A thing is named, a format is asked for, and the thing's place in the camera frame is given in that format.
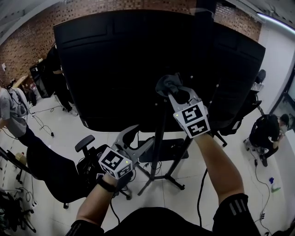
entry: tiled floor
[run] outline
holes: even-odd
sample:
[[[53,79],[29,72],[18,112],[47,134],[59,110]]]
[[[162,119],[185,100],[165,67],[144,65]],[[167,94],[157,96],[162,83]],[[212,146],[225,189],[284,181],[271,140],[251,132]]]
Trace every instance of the tiled floor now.
[[[31,108],[31,112],[48,109],[58,106],[55,98],[43,99],[38,102],[36,107]],[[40,137],[53,151],[58,154],[73,160],[76,164],[83,157],[82,153],[76,153],[74,146],[84,137],[89,134],[95,136],[93,146],[99,147],[107,143],[111,145],[115,140],[117,133],[95,132],[87,129],[82,125],[79,117],[73,117],[70,114],[63,112],[61,107],[57,107],[53,112],[45,111],[37,113],[45,125],[48,125],[54,132],[54,138],[49,136],[44,130],[39,130],[39,125],[32,118],[28,118],[28,124],[34,133]],[[254,158],[250,152],[246,152],[243,146],[243,140],[249,135],[255,120],[260,116],[258,110],[253,111],[244,118],[243,123],[235,135],[224,137],[228,142],[228,146],[224,148],[225,152],[237,166],[240,171],[246,194],[249,195],[249,209],[254,220],[259,218],[263,204],[266,203],[268,190],[265,185],[257,182],[255,177]],[[139,139],[145,140],[152,134],[140,133]],[[165,133],[165,138],[185,137],[183,132],[180,133]],[[25,152],[26,148],[17,140],[13,140],[6,136],[4,132],[0,132],[0,146],[4,149],[9,149],[13,153]],[[159,180],[153,182],[141,196],[137,196],[139,190],[148,180],[147,177],[139,170],[135,180],[128,184],[129,189],[133,192],[133,198],[127,201],[123,195],[113,199],[114,210],[122,220],[134,210],[140,207],[167,207],[186,220],[198,224],[199,218],[197,214],[197,199],[200,191],[200,184],[206,169],[202,159],[200,150],[196,143],[192,143],[189,148],[188,159],[181,161],[177,169],[173,173],[173,177],[177,178],[180,184],[185,184],[185,190],[180,191],[170,182]],[[160,174],[167,173],[171,161],[163,162]],[[19,172],[11,163],[6,163],[5,160],[0,160],[0,166],[3,170],[0,171],[0,186],[4,189],[19,187],[20,184],[15,180],[15,176]],[[269,166],[264,168],[259,161],[257,168],[258,178],[269,183],[268,179],[274,177],[278,185],[281,185],[280,175],[277,169],[277,164],[274,157],[269,158]],[[32,190],[32,179],[30,174],[24,173],[22,176],[24,187],[29,191]],[[35,226],[37,233],[34,234],[30,230],[26,231],[27,235],[65,235],[71,224],[74,222],[78,208],[83,199],[77,200],[70,204],[69,209],[63,209],[63,204],[53,198],[48,191],[43,181],[33,179],[34,198],[38,206],[34,209],[35,213],[31,215],[30,220]],[[205,179],[204,189],[202,192],[200,211],[202,216],[203,226],[206,229],[212,229],[213,216],[218,208],[218,199],[211,184],[210,178]],[[264,225],[270,229],[272,233],[277,230],[285,230],[285,202],[283,191],[280,190],[271,194],[267,204],[265,213]],[[117,225],[117,219],[109,208],[103,229],[109,230]],[[261,227],[259,222],[257,226],[263,234],[265,229]],[[18,230],[17,235],[24,235],[24,232]]]

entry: brick wall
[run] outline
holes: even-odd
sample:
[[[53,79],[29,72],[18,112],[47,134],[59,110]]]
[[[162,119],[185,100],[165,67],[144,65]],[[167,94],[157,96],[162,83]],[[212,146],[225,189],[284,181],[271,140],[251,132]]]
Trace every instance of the brick wall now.
[[[190,14],[195,0],[68,0],[57,3],[40,12],[17,29],[0,46],[0,79],[5,83],[12,78],[30,75],[29,68],[46,57],[54,43],[53,26],[63,21],[98,12],[124,9],[154,9]],[[235,29],[258,41],[261,24],[239,9],[218,4],[215,21]]]

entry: tripod stand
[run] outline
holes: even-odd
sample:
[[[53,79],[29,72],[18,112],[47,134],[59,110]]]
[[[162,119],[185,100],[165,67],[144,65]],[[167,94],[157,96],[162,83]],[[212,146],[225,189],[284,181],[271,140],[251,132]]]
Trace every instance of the tripod stand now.
[[[149,180],[146,182],[146,184],[143,186],[143,188],[140,190],[138,195],[140,196],[143,191],[150,185],[151,182],[157,179],[167,179],[171,183],[175,184],[177,187],[179,187],[181,190],[184,190],[184,185],[180,185],[172,176],[171,174],[174,172],[175,168],[179,164],[180,160],[184,157],[186,154],[187,149],[189,148],[191,142],[193,139],[186,137],[184,143],[182,144],[181,148],[179,149],[178,153],[176,154],[176,158],[174,159],[170,169],[168,170],[167,174],[163,176],[155,176],[157,164],[160,158],[160,151],[161,151],[161,144],[163,141],[164,131],[165,131],[165,123],[166,123],[166,114],[167,114],[167,106],[168,102],[167,99],[163,99],[160,102],[157,103],[157,110],[158,114],[160,116],[160,119],[156,126],[156,132],[155,132],[155,141],[153,144],[153,161],[151,165],[151,173],[143,169],[141,166],[137,166],[148,178]]]

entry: hand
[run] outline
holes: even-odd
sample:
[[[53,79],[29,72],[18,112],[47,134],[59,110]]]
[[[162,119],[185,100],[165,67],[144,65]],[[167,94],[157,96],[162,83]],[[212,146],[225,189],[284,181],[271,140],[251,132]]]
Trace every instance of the hand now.
[[[283,139],[283,137],[284,137],[284,134],[280,134],[280,136],[279,136],[279,141],[281,141],[282,139]]]
[[[118,180],[115,179],[113,176],[110,176],[110,175],[107,174],[107,173],[102,177],[102,179],[103,179],[106,183],[108,183],[108,184],[110,184],[110,185],[112,185],[112,186],[114,186],[114,187],[117,186]]]

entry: gray shirt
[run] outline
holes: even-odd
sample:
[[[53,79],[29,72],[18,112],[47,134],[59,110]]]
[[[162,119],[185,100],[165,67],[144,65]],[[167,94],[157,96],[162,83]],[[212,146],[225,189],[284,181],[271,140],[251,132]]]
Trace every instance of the gray shirt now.
[[[0,117],[8,120],[6,125],[13,136],[19,138],[26,133],[27,123],[25,119],[19,117],[16,113],[17,104],[12,101],[11,96],[5,88],[0,89]]]

